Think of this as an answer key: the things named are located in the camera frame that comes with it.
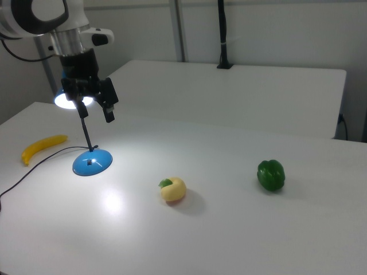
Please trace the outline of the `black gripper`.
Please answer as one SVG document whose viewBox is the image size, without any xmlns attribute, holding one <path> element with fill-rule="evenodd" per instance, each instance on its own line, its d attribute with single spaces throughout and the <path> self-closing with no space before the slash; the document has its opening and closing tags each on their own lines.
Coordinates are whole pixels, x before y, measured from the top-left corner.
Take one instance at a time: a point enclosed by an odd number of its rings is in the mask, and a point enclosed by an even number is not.
<svg viewBox="0 0 367 275">
<path fill-rule="evenodd" d="M 110 78 L 99 79 L 99 66 L 95 52 L 90 49 L 74 56 L 61 56 L 64 77 L 61 79 L 67 100 L 74 101 L 81 119 L 88 116 L 83 97 L 91 97 L 103 105 L 103 113 L 107 123 L 115 120 L 114 104 L 119 102 Z"/>
</svg>

